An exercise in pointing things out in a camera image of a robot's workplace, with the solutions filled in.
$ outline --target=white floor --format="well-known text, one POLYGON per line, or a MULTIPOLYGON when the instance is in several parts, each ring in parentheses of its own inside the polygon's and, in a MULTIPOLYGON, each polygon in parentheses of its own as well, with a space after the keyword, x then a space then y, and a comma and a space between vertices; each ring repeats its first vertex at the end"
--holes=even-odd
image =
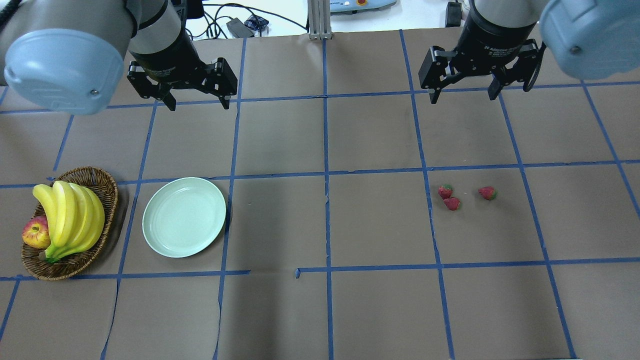
MULTIPOLYGON (((419 29, 419 28, 443 28, 445 21, 445 9, 448 0, 397 0, 397 3, 385 10, 371 10, 356 14, 336 14, 331 16, 331 26, 333 32, 352 31, 381 31, 397 29, 419 29)), ((204 1, 205 4, 224 4, 223 1, 204 1)), ((307 1, 306 0, 238 0, 237 3, 252 6, 261 10, 277 13, 288 17, 302 25, 307 22, 307 1)), ((218 6, 206 6, 205 11, 212 16, 218 10, 218 6)), ((299 35, 305 33, 301 27, 292 24, 276 16, 256 12, 269 21, 268 30, 263 36, 286 36, 299 35)), ((245 21, 250 13, 244 8, 233 8, 226 6, 222 8, 219 15, 237 17, 245 21)), ((228 19, 222 19, 223 31, 229 35, 226 23, 228 19)), ((189 20, 187 28, 194 36, 205 31, 207 22, 205 19, 189 20)))

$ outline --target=wicker basket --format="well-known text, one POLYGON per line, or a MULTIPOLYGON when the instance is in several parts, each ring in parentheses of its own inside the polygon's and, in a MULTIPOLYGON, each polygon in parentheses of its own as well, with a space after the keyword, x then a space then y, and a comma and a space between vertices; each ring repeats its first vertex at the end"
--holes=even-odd
MULTIPOLYGON (((22 264, 27 271, 40 280, 62 280, 83 271, 95 260, 104 247, 118 205, 118 186, 113 177, 105 170, 97 167, 79 167, 60 175, 56 180, 75 183, 91 189, 104 207, 104 228, 95 245, 87 251, 65 256, 58 262, 50 264, 38 258, 42 249, 22 244, 22 264)), ((33 217, 44 215, 42 205, 38 203, 33 217)))

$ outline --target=apple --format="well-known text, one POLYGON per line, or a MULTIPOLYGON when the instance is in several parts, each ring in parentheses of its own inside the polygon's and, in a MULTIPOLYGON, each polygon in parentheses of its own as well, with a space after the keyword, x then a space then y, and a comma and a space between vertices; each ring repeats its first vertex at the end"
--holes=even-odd
POLYGON ((22 230, 22 241, 36 249, 46 249, 51 245, 49 224, 45 215, 29 220, 22 230))

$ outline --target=plate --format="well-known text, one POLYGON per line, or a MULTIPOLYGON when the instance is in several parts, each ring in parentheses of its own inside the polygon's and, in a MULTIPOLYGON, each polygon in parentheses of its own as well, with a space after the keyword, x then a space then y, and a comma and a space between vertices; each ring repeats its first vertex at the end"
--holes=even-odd
POLYGON ((225 223, 227 203, 220 189, 199 177, 164 185, 142 215, 142 233, 158 254, 184 258, 204 250, 225 223))

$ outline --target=banana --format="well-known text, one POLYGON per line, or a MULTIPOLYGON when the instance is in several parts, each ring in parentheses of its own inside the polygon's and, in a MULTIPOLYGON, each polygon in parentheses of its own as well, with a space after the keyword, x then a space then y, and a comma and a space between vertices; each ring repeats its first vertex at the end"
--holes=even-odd
POLYGON ((49 224, 49 236, 51 236, 56 228, 56 217, 58 213, 53 197, 53 189, 51 188, 51 186, 38 184, 33 187, 31 193, 36 199, 38 199, 38 201, 44 208, 44 213, 47 217, 47 223, 49 224))
POLYGON ((92 213, 92 220, 86 223, 86 227, 88 228, 86 235, 77 239, 78 241, 74 242, 73 245, 70 243, 68 247, 64 247, 63 249, 55 252, 52 255, 52 260, 54 261, 50 262, 55 262, 67 255, 75 254, 76 252, 89 250, 95 245, 102 234, 102 230, 104 228, 104 208, 102 207, 102 203, 93 191, 83 186, 81 186, 81 188, 90 199, 88 211, 92 213))
POLYGON ((93 214, 95 213, 93 210, 93 202, 89 194, 86 192, 83 186, 76 185, 73 183, 69 183, 71 189, 73 189, 78 205, 78 219, 76 228, 74 229, 74 233, 71 236, 71 239, 67 242, 65 247, 73 248, 78 246, 89 233, 91 228, 91 223, 93 220, 93 214))
POLYGON ((64 247, 74 230, 77 217, 77 199, 71 186, 65 181, 53 183, 53 194, 56 199, 56 231, 51 236, 51 245, 64 247))

